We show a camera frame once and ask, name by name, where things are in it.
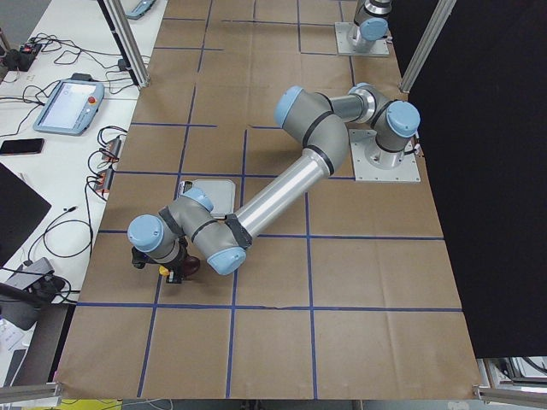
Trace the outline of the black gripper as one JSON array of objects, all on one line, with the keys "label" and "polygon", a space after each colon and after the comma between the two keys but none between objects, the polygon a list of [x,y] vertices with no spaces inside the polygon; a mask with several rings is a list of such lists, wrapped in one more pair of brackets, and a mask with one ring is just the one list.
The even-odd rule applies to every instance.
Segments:
[{"label": "black gripper", "polygon": [[159,274],[167,284],[181,284],[187,278],[184,267],[186,256],[186,247],[180,240],[176,240],[173,249],[159,261],[132,247],[132,265],[137,269],[144,269],[146,265],[157,265]]}]

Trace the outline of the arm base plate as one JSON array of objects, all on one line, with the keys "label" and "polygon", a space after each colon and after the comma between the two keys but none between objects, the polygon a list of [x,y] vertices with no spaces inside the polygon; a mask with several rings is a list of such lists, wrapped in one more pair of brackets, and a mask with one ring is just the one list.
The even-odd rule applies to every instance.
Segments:
[{"label": "arm base plate", "polygon": [[356,182],[420,183],[412,143],[397,153],[382,150],[373,130],[350,129],[350,151]]},{"label": "arm base plate", "polygon": [[353,22],[336,22],[334,31],[339,56],[387,57],[390,54],[384,38],[366,40]]}]

